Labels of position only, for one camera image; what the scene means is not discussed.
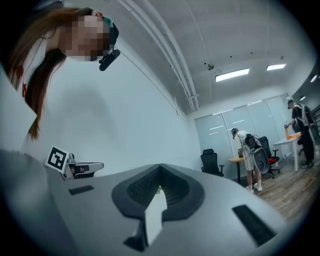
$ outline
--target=black slot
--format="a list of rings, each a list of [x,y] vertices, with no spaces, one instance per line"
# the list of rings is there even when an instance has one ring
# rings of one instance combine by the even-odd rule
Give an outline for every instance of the black slot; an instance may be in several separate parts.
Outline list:
[[[235,215],[248,230],[258,246],[263,245],[276,234],[246,205],[232,208]]]
[[[69,192],[72,196],[80,194],[80,193],[84,193],[90,190],[93,190],[94,188],[92,186],[80,186],[80,187],[76,187],[76,188],[71,188],[69,189]]]

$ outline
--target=ceiling pipe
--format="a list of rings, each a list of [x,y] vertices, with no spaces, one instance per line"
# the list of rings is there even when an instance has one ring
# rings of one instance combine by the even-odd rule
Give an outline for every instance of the ceiling pipe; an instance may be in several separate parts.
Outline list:
[[[125,7],[141,23],[141,25],[147,30],[147,32],[151,35],[153,40],[160,47],[161,51],[163,52],[166,59],[170,63],[171,67],[173,68],[173,71],[175,71],[175,68],[176,68],[175,75],[178,77],[178,80],[179,80],[181,86],[183,87],[183,91],[186,94],[187,100],[191,106],[192,111],[195,111],[195,106],[194,106],[193,100],[192,100],[192,98],[190,98],[192,96],[192,94],[190,93],[186,78],[181,70],[181,67],[178,63],[178,60],[177,60],[174,52],[172,51],[171,47],[169,46],[164,35],[161,33],[161,31],[156,26],[156,24],[150,19],[150,17],[134,1],[132,1],[132,0],[125,0],[125,1],[124,0],[117,0],[117,1],[121,5],[123,5],[123,7]],[[159,40],[163,44],[164,48],[167,50],[168,54],[164,50],[164,48],[163,48],[162,44],[159,42]]]
[[[147,24],[143,21],[143,19],[135,12],[135,10],[133,10],[133,8],[128,5],[126,2],[124,2],[123,0],[118,0],[118,2],[124,7],[126,8],[137,20],[138,22],[145,28],[145,30],[150,34],[150,36],[152,37],[152,39],[156,42],[156,44],[159,46],[160,50],[163,52],[165,58],[167,59],[167,61],[169,62],[170,66],[172,67],[173,69],[173,72],[175,73],[175,75],[177,76],[178,78],[178,81],[179,83],[181,84],[182,88],[183,88],[183,91],[186,95],[186,98],[189,102],[189,105],[191,107],[191,110],[192,111],[195,111],[195,106],[192,102],[192,99],[190,98],[190,91],[189,91],[189,94],[188,94],[188,91],[186,90],[186,88],[184,87],[184,84],[181,80],[181,77],[178,75],[178,72],[177,72],[177,69],[175,67],[175,65],[173,65],[170,57],[168,56],[167,52],[165,51],[164,47],[162,46],[162,44],[159,42],[158,38],[155,36],[155,34],[153,33],[153,31],[147,26]]]
[[[206,44],[205,44],[205,39],[204,39],[204,37],[203,37],[203,35],[202,35],[201,31],[200,31],[200,28],[199,28],[198,22],[197,22],[197,20],[196,20],[196,17],[195,17],[195,15],[194,15],[194,13],[192,12],[192,10],[191,10],[191,8],[190,8],[187,0],[184,0],[184,3],[185,3],[186,7],[187,7],[188,10],[189,10],[189,13],[190,13],[190,15],[191,15],[191,17],[192,17],[192,19],[193,19],[193,21],[194,21],[194,24],[195,24],[195,26],[196,26],[196,29],[198,30],[198,34],[199,34],[199,37],[200,37],[200,39],[201,39],[201,43],[202,43],[202,47],[203,47],[203,51],[204,51],[205,63],[207,63],[207,64],[209,65],[210,62],[209,62],[209,59],[208,59],[208,51],[207,51],[207,47],[206,47]],[[211,83],[211,73],[208,72],[208,75],[209,75],[209,89],[210,89],[210,99],[211,99],[211,95],[212,95],[212,93],[211,93],[211,87],[212,87],[212,83]]]
[[[187,78],[188,78],[188,81],[189,81],[189,84],[190,84],[190,87],[191,87],[192,94],[193,95],[197,95],[196,89],[195,89],[195,85],[194,85],[194,81],[193,81],[193,79],[191,77],[187,62],[186,62],[185,57],[184,57],[184,55],[183,55],[183,53],[182,53],[182,51],[180,49],[180,46],[178,45],[178,42],[177,42],[175,36],[172,34],[172,32],[171,32],[170,28],[168,27],[167,23],[161,17],[161,15],[158,13],[158,11],[153,7],[153,5],[148,0],[142,0],[142,1],[145,4],[145,6],[148,8],[148,10],[159,20],[162,28],[164,29],[165,33],[169,37],[171,43],[174,46],[174,49],[176,50],[176,52],[177,52],[177,54],[178,54],[178,56],[179,56],[179,58],[180,58],[180,60],[182,62],[184,71],[185,71],[185,73],[187,75]],[[195,97],[194,100],[195,100],[196,110],[198,110],[199,109],[198,98]]]

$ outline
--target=fluorescent ceiling light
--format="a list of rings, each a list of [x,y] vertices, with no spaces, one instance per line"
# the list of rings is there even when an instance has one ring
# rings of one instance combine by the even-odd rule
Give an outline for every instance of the fluorescent ceiling light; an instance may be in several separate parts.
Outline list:
[[[223,125],[217,126],[217,127],[214,127],[214,128],[210,128],[210,130],[217,129],[217,128],[220,128],[220,127],[224,127],[224,126]]]
[[[232,124],[240,123],[240,122],[243,122],[243,121],[244,121],[244,119],[240,120],[240,121],[233,122]]]
[[[315,75],[314,77],[312,77],[311,83],[313,83],[316,79],[317,79],[317,75]]]
[[[226,80],[229,78],[247,75],[248,73],[249,73],[249,68],[238,70],[238,71],[233,71],[233,72],[226,73],[226,74],[219,74],[219,75],[215,76],[215,81],[219,82],[219,81]]]
[[[278,70],[278,69],[283,69],[285,67],[286,64],[279,64],[279,65],[268,65],[266,67],[266,70],[267,71],[270,71],[270,70]]]
[[[259,103],[259,102],[262,102],[262,100],[257,100],[257,101],[254,101],[254,102],[250,102],[250,103],[247,104],[247,106],[250,106],[252,104],[256,104],[256,103]]]
[[[234,110],[234,109],[232,108],[232,109],[229,109],[229,110],[226,110],[226,111],[220,111],[220,112],[217,112],[217,113],[213,114],[213,116],[221,114],[221,113],[224,113],[224,112],[228,112],[228,111],[231,111],[231,110]]]

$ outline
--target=wooden desk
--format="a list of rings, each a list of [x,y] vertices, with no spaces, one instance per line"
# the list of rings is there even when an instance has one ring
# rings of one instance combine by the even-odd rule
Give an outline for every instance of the wooden desk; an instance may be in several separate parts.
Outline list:
[[[243,157],[235,156],[229,159],[230,162],[236,163],[236,170],[237,170],[237,175],[238,175],[238,183],[240,184],[240,162],[244,161]]]

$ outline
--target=white table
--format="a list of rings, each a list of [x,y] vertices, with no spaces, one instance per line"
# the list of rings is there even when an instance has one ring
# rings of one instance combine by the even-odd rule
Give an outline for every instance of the white table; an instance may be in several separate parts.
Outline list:
[[[294,157],[294,170],[297,172],[298,171],[298,149],[297,149],[297,140],[299,140],[300,136],[294,137],[291,139],[283,138],[279,140],[278,142],[274,143],[274,146],[280,146],[280,145],[285,145],[285,144],[292,144],[292,151],[293,151],[293,157]]]

